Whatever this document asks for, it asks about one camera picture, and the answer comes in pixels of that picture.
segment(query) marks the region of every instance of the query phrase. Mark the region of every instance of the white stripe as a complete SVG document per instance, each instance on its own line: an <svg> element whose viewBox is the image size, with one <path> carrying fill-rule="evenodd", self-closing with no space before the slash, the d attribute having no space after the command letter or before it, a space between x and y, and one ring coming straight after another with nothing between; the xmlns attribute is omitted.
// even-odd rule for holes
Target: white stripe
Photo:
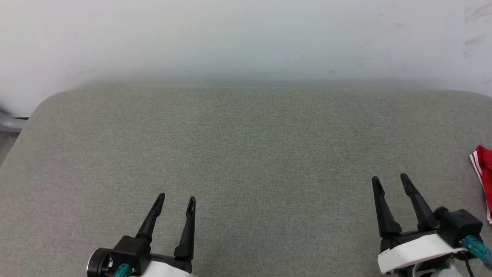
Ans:
<svg viewBox="0 0 492 277"><path fill-rule="evenodd" d="M475 164L477 165L478 172L480 172L480 176L482 176L484 173L482 172L482 168L480 167L480 163L478 162L478 153L477 153L477 151L473 152L473 156L475 158Z"/></svg>
<svg viewBox="0 0 492 277"><path fill-rule="evenodd" d="M484 183L482 182L482 177L480 176L480 173L478 173L477 165L475 164L475 158L473 157L473 154L470 155L470 160L471 163L473 164L473 168L475 169L475 172L477 173L478 179L480 180L480 184L482 184L482 188L484 188Z"/></svg>
<svg viewBox="0 0 492 277"><path fill-rule="evenodd" d="M478 172L478 169L480 166L478 165L478 160L477 160L477 151L473 152L473 154L470 155L470 160L471 163L473 164L473 168L475 169L475 172L477 173L478 179L480 180L480 184L482 185L482 188L485 191L484 183L482 182L482 177L480 176L480 173ZM492 225L492 218L491 218L491 210L489 209L489 203L487 203L487 199L485 199L485 206L487 207L487 221L489 224Z"/></svg>

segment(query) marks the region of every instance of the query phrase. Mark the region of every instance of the red and white fabric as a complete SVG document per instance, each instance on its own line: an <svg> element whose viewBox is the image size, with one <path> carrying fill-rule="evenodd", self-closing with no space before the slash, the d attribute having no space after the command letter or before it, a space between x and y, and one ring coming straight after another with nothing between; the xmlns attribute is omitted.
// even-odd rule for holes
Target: red and white fabric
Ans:
<svg viewBox="0 0 492 277"><path fill-rule="evenodd" d="M470 155L471 162L478 175L478 179L485 191L487 202L487 220L492 225L492 150L481 145Z"/></svg>

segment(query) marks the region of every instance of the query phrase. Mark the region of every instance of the teal connector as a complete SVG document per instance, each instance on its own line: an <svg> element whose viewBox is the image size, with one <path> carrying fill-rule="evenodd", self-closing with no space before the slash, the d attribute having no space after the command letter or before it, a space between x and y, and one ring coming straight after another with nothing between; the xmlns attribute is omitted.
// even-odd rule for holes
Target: teal connector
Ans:
<svg viewBox="0 0 492 277"><path fill-rule="evenodd" d="M477 240L474 236L466 236L462 243L463 247L468 252L477 256L489 270L492 270L492 251L483 243Z"/></svg>
<svg viewBox="0 0 492 277"><path fill-rule="evenodd" d="M129 277L131 274L131 267L129 264L122 264L118 267L118 270L113 274L113 277Z"/></svg>

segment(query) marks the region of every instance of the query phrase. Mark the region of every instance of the cable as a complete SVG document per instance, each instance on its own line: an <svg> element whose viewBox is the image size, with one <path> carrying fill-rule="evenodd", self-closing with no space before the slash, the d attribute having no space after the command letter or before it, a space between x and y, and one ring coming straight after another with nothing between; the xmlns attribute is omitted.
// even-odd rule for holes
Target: cable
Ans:
<svg viewBox="0 0 492 277"><path fill-rule="evenodd" d="M128 264L122 264L113 274L113 277L129 277L131 275L131 267Z"/></svg>
<svg viewBox="0 0 492 277"><path fill-rule="evenodd" d="M470 266L470 262L468 261L468 253L466 253L464 255L464 264L466 265L466 270L468 270L468 274L470 274L470 277L475 277L475 275L473 275L473 272L471 271L471 266Z"/></svg>
<svg viewBox="0 0 492 277"><path fill-rule="evenodd" d="M472 235L464 237L461 243L463 248L482 260L488 270L492 270L492 250L488 249L481 241Z"/></svg>
<svg viewBox="0 0 492 277"><path fill-rule="evenodd" d="M418 263L418 264L413 266L412 277L417 277L417 270L420 268L421 265L422 265L422 263Z"/></svg>

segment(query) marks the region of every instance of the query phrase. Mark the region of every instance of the gray cushion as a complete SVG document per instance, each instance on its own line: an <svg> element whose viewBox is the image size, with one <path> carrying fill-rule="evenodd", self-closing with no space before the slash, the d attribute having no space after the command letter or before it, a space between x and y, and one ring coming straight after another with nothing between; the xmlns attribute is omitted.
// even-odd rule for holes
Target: gray cushion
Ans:
<svg viewBox="0 0 492 277"><path fill-rule="evenodd" d="M172 254L194 195L199 276L381 276L371 177L404 231L416 216L402 172L431 208L485 221L468 157L479 144L492 147L492 99L464 92L57 94L0 169L1 275L84 276L92 252L134 235L165 192L152 252ZM483 237L492 244L490 226Z"/></svg>

